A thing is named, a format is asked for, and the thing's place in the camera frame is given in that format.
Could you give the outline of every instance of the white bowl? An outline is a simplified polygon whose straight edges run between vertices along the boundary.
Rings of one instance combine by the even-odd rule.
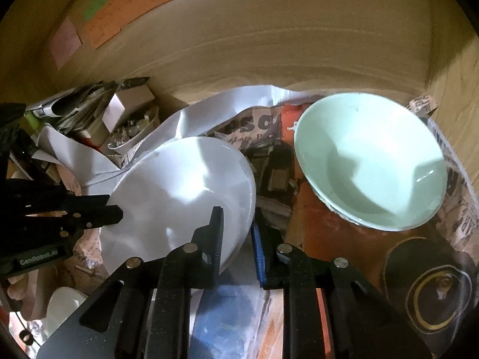
[[[131,256],[163,258],[190,242],[195,229],[209,223],[215,205],[224,210],[224,269],[250,230],[255,201],[250,164],[230,144],[207,137],[164,144],[126,173],[108,201],[124,217],[101,229],[106,270],[113,273]]]
[[[56,289],[46,309],[46,333],[48,336],[50,337],[87,298],[87,295],[71,287]]]
[[[353,223],[403,231],[441,206],[447,175],[434,136],[379,95],[339,93],[315,102],[298,121],[295,152],[316,195]]]

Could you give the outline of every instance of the light green bowl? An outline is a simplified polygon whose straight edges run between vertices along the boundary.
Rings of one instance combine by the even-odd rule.
[[[358,225],[415,228],[444,198],[446,166],[434,136],[379,95],[339,93],[315,102],[296,125],[295,152],[319,199]]]

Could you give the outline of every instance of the pink paper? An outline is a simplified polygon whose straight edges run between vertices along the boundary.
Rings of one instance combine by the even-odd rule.
[[[81,40],[71,20],[67,17],[58,31],[50,39],[50,52],[60,69],[81,46]]]

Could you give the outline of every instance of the small box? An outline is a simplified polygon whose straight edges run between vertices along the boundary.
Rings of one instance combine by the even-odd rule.
[[[102,117],[103,123],[110,132],[113,132],[135,110],[154,99],[155,96],[146,85],[116,92],[106,107]]]

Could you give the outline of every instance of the brown surface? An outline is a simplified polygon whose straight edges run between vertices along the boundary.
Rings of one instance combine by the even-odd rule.
[[[135,75],[152,77],[169,112],[259,83],[368,90],[402,103],[427,91],[479,190],[479,39],[454,0],[174,0],[97,50],[83,28],[89,1],[22,0],[9,12],[0,25],[0,70],[10,77],[0,77],[2,99],[32,102],[80,83]],[[84,44],[57,71],[45,33],[65,16]]]

